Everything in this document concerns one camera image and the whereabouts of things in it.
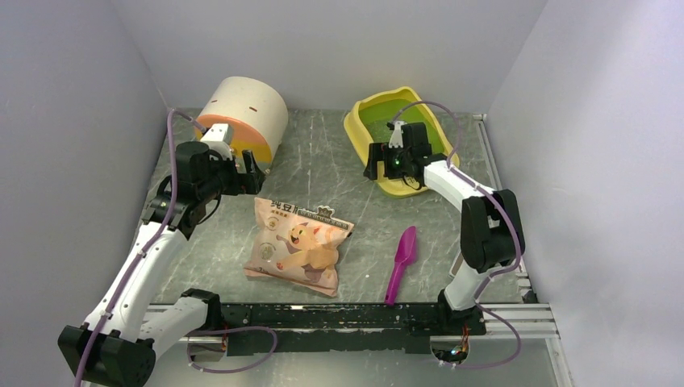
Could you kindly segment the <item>yellow green litter box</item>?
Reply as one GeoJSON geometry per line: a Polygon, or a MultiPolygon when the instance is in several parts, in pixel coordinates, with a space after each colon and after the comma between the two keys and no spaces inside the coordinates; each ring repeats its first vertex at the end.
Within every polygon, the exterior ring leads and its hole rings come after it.
{"type": "Polygon", "coordinates": [[[436,115],[409,86],[356,102],[344,129],[365,167],[364,177],[394,198],[426,191],[423,166],[453,150],[436,115]]]}

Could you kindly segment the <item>white orange cylindrical bin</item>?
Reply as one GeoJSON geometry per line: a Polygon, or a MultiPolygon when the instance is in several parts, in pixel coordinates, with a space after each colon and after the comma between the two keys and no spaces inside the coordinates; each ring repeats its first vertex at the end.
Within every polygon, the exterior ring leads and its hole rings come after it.
{"type": "Polygon", "coordinates": [[[228,124],[230,147],[237,156],[251,151],[262,170],[271,168],[288,119],[286,103],[273,87],[238,76],[223,79],[197,117],[206,128],[228,124]]]}

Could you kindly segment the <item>pink cat litter bag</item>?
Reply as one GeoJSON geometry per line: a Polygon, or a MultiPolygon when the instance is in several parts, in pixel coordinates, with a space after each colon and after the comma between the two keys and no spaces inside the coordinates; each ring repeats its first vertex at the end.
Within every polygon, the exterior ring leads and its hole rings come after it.
{"type": "Polygon", "coordinates": [[[339,246],[354,224],[334,216],[330,206],[314,210],[288,202],[254,199],[259,228],[244,265],[247,277],[272,277],[337,295],[339,246]]]}

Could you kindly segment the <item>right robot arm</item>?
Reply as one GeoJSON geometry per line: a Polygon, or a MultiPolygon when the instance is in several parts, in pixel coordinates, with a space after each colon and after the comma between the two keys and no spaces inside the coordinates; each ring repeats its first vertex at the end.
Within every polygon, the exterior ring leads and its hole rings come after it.
{"type": "Polygon", "coordinates": [[[369,145],[365,177],[412,178],[461,214],[462,263],[441,293],[446,305],[435,313],[437,327],[453,334],[465,325],[465,310],[477,305],[488,284],[521,263],[525,242],[517,198],[509,189],[495,190],[477,182],[451,156],[433,152],[424,123],[394,121],[387,126],[389,140],[369,145]]]}

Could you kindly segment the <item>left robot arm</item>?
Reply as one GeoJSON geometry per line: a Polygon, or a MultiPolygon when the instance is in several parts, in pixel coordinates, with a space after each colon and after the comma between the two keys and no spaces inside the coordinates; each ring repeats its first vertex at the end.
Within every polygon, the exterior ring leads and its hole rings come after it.
{"type": "Polygon", "coordinates": [[[207,204],[258,194],[265,174],[252,151],[234,157],[222,142],[184,142],[169,156],[171,172],[148,202],[111,287],[80,326],[66,326],[58,337],[76,386],[143,386],[181,337],[193,331],[213,335],[225,326],[219,295],[200,289],[183,292],[157,318],[144,316],[170,261],[209,218],[207,204]]]}

